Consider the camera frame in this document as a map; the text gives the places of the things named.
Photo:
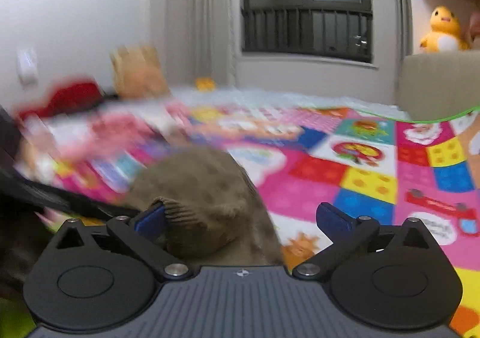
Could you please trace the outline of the small orange yellow box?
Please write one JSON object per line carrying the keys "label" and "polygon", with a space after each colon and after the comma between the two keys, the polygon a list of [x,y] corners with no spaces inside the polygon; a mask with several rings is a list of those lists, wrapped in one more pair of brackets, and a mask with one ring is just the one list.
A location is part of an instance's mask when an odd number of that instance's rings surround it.
{"label": "small orange yellow box", "polygon": [[210,92],[216,89],[216,82],[210,77],[199,77],[195,80],[195,86],[198,91]]}

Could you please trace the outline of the beige padded headboard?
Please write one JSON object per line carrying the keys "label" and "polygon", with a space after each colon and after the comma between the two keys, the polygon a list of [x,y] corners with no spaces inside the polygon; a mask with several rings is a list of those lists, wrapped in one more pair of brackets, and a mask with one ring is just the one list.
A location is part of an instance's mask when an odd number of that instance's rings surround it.
{"label": "beige padded headboard", "polygon": [[396,103],[413,120],[446,119],[479,106],[479,51],[408,55]]}

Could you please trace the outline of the dark window with railing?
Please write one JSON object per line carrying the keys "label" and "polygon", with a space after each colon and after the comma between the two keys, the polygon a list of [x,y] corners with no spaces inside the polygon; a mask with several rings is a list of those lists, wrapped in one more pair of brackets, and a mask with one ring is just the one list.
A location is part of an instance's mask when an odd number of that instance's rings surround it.
{"label": "dark window with railing", "polygon": [[242,51],[373,60],[372,0],[241,0]]}

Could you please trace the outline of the brown corduroy polka-dot dress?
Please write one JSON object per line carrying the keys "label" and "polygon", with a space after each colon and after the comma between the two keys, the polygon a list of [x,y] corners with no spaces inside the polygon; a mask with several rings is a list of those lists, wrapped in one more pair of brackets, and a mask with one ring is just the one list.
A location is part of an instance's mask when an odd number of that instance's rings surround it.
{"label": "brown corduroy polka-dot dress", "polygon": [[140,171],[123,206],[165,208],[156,243],[191,267],[284,262],[268,211],[247,171],[224,150],[183,148]]}

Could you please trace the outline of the brown paper bag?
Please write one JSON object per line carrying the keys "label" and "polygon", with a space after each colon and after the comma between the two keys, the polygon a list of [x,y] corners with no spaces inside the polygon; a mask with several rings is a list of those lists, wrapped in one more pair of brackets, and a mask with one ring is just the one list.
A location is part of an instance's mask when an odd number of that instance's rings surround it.
{"label": "brown paper bag", "polygon": [[116,94],[122,99],[170,94],[157,50],[153,46],[119,47],[110,54]]}

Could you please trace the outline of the grey curtain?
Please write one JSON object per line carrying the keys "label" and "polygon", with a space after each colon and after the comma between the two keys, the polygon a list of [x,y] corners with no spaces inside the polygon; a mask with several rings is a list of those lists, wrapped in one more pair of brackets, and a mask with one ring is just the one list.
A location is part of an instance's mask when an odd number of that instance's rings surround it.
{"label": "grey curtain", "polygon": [[150,0],[150,38],[170,85],[237,80],[239,0]]}

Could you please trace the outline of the yellow duck plush toy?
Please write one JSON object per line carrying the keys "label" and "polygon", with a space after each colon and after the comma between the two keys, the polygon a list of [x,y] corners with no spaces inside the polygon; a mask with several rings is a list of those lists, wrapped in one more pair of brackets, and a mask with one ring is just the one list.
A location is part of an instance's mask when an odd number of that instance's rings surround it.
{"label": "yellow duck plush toy", "polygon": [[420,48],[423,51],[437,53],[470,48],[462,36],[459,19],[447,7],[434,8],[430,16],[430,27],[430,31],[420,42]]}

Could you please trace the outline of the red garment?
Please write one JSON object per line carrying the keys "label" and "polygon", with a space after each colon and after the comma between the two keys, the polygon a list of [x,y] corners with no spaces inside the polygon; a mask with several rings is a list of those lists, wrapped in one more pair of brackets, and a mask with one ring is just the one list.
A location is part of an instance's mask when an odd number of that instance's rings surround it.
{"label": "red garment", "polygon": [[21,121],[33,115],[41,119],[49,118],[86,109],[102,98],[103,91],[93,79],[71,80],[54,85],[40,100],[19,106],[14,116]]}

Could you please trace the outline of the colourful cartoon play mat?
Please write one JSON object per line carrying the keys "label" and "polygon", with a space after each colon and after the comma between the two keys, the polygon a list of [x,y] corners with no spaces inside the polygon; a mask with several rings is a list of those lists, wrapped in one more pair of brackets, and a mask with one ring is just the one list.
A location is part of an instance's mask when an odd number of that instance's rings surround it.
{"label": "colourful cartoon play mat", "polygon": [[464,286],[452,327],[479,335],[477,108],[418,122],[349,107],[156,100],[29,115],[20,127],[24,175],[108,203],[177,145],[225,149],[259,190],[288,267],[331,243],[314,227],[320,203],[383,224],[420,219]]}

